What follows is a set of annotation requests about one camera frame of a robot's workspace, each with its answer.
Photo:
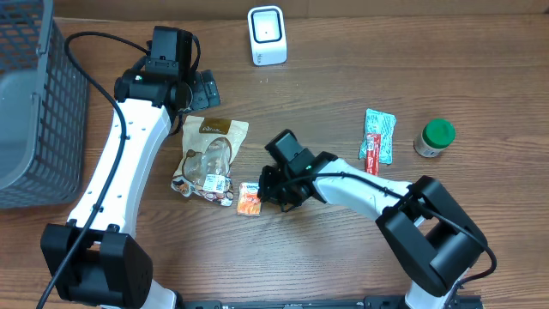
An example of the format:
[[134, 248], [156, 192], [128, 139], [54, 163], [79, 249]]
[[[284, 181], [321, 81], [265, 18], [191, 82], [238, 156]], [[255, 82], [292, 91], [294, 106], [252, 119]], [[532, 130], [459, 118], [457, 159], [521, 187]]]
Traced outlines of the red snack bar wrapper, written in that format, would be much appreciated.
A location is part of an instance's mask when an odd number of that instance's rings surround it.
[[379, 172], [381, 138], [381, 135], [378, 133], [366, 134], [365, 171], [374, 176], [377, 176]]

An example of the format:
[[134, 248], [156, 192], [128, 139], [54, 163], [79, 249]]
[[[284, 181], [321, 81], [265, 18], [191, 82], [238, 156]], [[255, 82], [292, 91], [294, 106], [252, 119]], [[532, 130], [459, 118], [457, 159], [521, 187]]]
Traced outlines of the green lid jar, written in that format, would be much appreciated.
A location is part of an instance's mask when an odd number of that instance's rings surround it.
[[417, 135], [413, 146], [419, 155], [433, 158], [440, 155], [454, 140], [454, 125], [444, 118], [435, 118]]

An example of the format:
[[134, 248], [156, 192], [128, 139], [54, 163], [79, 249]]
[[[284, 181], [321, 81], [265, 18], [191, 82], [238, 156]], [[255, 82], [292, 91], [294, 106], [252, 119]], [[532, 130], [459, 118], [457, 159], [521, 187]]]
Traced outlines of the orange snack packet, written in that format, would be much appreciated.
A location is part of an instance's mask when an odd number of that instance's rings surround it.
[[245, 216], [259, 216], [261, 213], [261, 199], [258, 197], [258, 183], [244, 182], [239, 187], [237, 214]]

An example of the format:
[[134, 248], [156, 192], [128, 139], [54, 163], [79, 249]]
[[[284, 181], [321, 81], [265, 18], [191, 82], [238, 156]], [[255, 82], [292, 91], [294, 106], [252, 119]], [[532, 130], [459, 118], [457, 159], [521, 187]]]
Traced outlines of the brown Pantree snack pouch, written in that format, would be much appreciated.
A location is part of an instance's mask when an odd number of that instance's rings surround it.
[[195, 194], [230, 206], [234, 198], [231, 166], [248, 129], [244, 121], [188, 116], [183, 124], [183, 158], [171, 188], [184, 197]]

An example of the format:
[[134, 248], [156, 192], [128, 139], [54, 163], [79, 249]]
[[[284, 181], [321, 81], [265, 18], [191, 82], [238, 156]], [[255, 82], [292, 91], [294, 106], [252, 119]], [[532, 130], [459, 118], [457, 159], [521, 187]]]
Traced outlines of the light green packet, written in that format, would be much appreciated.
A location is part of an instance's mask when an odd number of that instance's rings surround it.
[[368, 133], [381, 135], [379, 162], [391, 165], [393, 163], [393, 133], [396, 117], [386, 112], [367, 109], [365, 112], [365, 134], [359, 150], [359, 158], [366, 158]]

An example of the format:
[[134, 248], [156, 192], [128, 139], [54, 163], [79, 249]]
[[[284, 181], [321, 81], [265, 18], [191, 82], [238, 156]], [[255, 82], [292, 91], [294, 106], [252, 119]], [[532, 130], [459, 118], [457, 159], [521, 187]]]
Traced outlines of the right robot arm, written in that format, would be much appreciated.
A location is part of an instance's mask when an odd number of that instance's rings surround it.
[[403, 308], [446, 308], [482, 253], [497, 259], [485, 235], [443, 185], [423, 176], [409, 183], [374, 176], [328, 152], [314, 155], [290, 130], [266, 145], [258, 196], [289, 212], [308, 198], [373, 220], [412, 285]]

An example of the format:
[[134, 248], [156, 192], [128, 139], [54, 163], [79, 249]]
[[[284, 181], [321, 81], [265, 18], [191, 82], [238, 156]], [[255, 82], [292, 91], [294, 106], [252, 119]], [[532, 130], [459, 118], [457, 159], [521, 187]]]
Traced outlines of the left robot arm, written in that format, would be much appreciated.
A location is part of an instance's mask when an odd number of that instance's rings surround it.
[[199, 70], [198, 38], [157, 26], [141, 58], [106, 94], [114, 113], [97, 167], [79, 203], [40, 240], [51, 272], [48, 292], [100, 308], [180, 308], [179, 292], [154, 279], [151, 257], [136, 242], [142, 193], [164, 140], [185, 114], [220, 104], [213, 75]]

